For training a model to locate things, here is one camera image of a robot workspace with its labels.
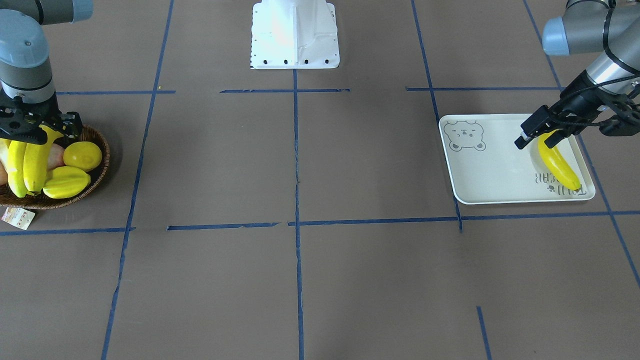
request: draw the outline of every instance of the bear face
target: bear face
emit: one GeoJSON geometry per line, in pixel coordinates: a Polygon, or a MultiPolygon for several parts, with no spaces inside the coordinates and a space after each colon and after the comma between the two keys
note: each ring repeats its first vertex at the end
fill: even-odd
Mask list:
{"type": "Polygon", "coordinates": [[[475,121],[447,122],[444,133],[447,134],[449,147],[453,151],[460,151],[465,147],[477,151],[483,151],[486,148],[486,144],[482,141],[484,129],[475,121]]]}

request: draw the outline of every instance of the white bracket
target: white bracket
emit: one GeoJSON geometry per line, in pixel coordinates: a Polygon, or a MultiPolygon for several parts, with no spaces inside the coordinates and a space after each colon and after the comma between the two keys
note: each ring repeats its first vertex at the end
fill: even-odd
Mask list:
{"type": "Polygon", "coordinates": [[[340,63],[335,7],[325,0],[253,6],[251,68],[332,69],[340,63]]]}

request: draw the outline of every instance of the plastic tray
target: plastic tray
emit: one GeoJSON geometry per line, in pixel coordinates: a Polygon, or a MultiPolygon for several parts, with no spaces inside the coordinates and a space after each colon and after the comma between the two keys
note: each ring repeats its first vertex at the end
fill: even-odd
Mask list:
{"type": "Polygon", "coordinates": [[[538,154],[534,140],[523,150],[513,143],[531,114],[446,115],[440,119],[451,185],[463,204],[581,201],[595,186],[574,137],[557,145],[580,178],[577,192],[565,188],[538,154]]]}

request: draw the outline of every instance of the wicker basket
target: wicker basket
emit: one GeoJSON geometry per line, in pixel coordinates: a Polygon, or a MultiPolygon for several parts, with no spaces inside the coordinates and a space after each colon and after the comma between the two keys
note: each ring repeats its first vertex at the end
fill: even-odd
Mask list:
{"type": "MultiPolygon", "coordinates": [[[[69,204],[73,204],[74,202],[83,199],[92,191],[94,191],[94,189],[98,187],[102,179],[104,179],[104,176],[107,173],[107,169],[109,168],[109,158],[111,157],[109,144],[104,139],[102,134],[100,134],[96,129],[87,125],[84,126],[79,141],[92,142],[98,145],[98,147],[102,151],[102,163],[98,165],[97,168],[89,171],[89,175],[91,176],[91,183],[81,193],[67,199],[52,199],[44,195],[43,193],[38,196],[27,195],[23,198],[19,198],[16,197],[9,186],[5,184],[0,186],[0,206],[36,210],[57,209],[69,204]]],[[[56,141],[56,143],[60,146],[64,146],[62,142],[56,141]]]]}

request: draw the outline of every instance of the paper tag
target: paper tag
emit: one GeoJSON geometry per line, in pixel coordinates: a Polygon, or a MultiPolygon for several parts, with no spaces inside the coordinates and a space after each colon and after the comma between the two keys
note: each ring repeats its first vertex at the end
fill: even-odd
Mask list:
{"type": "Polygon", "coordinates": [[[2,216],[4,222],[26,230],[36,214],[22,208],[7,208],[2,216]]]}

